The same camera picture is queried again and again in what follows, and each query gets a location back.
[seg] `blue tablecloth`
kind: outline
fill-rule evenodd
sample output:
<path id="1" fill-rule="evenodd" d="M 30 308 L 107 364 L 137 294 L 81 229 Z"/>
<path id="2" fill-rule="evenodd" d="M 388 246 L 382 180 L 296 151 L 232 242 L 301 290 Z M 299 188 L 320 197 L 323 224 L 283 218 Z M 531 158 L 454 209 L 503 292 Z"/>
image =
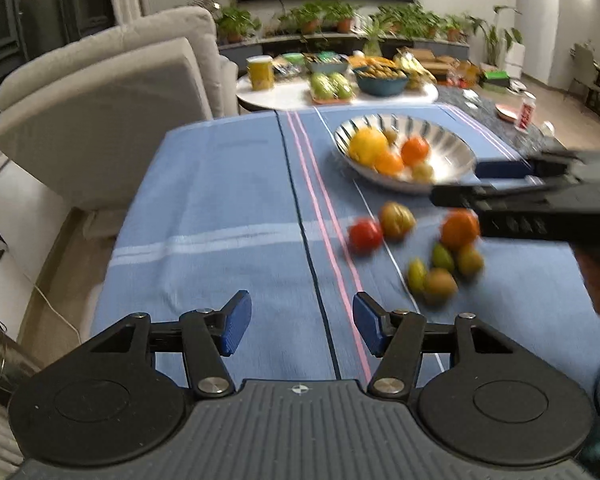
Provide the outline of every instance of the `blue tablecloth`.
<path id="1" fill-rule="evenodd" d="M 517 156 L 445 105 L 312 108 L 179 128 L 164 139 L 125 220 L 92 332 L 131 312 L 165 321 L 220 308 L 243 288 L 253 318 L 226 360 L 237 383 L 343 377 L 366 384 L 378 363 L 350 313 L 353 294 L 366 290 L 387 310 L 420 310 L 433 322 L 475 312 L 590 390 L 600 319 L 566 245 L 484 240 L 484 275 L 448 304 L 416 305 L 406 294 L 399 271 L 410 258 L 428 259 L 445 211 L 424 197 L 380 189 L 336 160 L 330 131 L 377 112 L 445 126 L 478 158 Z M 347 226 L 389 199 L 412 209 L 416 231 L 369 258 L 348 254 Z M 179 355 L 161 355 L 157 366 L 186 384 Z M 426 357 L 421 382 L 446 366 L 445 356 Z"/>

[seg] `bottle with red label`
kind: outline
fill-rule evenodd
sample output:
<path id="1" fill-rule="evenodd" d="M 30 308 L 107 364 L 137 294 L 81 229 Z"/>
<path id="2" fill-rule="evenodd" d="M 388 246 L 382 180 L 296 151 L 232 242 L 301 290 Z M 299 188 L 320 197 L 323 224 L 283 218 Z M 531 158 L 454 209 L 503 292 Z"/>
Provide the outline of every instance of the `bottle with red label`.
<path id="1" fill-rule="evenodd" d="M 536 96 L 529 92 L 525 92 L 524 98 L 522 99 L 522 106 L 520 107 L 520 111 L 518 113 L 518 118 L 514 124 L 517 131 L 526 132 L 529 124 L 531 124 L 535 110 Z"/>

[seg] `silver bolt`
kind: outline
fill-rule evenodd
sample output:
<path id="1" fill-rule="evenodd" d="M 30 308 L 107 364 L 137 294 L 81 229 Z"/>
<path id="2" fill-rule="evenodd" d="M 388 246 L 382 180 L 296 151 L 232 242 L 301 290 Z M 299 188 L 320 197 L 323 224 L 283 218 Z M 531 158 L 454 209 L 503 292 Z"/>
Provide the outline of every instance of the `silver bolt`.
<path id="1" fill-rule="evenodd" d="M 222 377 L 205 377 L 198 383 L 198 389 L 206 394 L 221 394 L 228 388 L 229 382 Z"/>
<path id="2" fill-rule="evenodd" d="M 374 388 L 383 394 L 399 394 L 404 390 L 404 383 L 395 377 L 385 377 L 378 379 L 374 383 Z"/>

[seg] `bowl of nuts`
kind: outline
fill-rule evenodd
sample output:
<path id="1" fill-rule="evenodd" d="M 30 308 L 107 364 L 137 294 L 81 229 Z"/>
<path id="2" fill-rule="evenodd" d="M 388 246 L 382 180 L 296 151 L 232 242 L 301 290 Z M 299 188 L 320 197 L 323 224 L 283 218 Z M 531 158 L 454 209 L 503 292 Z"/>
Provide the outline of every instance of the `bowl of nuts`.
<path id="1" fill-rule="evenodd" d="M 398 95 L 409 82 L 409 75 L 395 66 L 372 62 L 354 69 L 358 87 L 365 94 L 377 97 Z"/>

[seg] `white round table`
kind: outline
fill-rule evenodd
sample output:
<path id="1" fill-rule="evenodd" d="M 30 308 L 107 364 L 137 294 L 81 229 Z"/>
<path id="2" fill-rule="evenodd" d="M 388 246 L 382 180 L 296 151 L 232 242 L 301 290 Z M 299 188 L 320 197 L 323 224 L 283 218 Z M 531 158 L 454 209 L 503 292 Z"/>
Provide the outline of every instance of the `white round table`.
<path id="1" fill-rule="evenodd" d="M 438 89 L 435 85 L 428 83 L 418 90 L 405 90 L 400 95 L 391 97 L 374 97 L 361 92 L 353 83 L 356 96 L 350 104 L 404 104 L 423 105 L 435 102 L 438 99 Z M 309 92 L 309 81 L 304 78 L 294 78 L 290 81 L 276 82 L 271 90 L 251 89 L 249 76 L 238 79 L 236 86 L 236 97 L 238 104 L 250 112 L 261 110 L 299 110 L 314 106 Z"/>

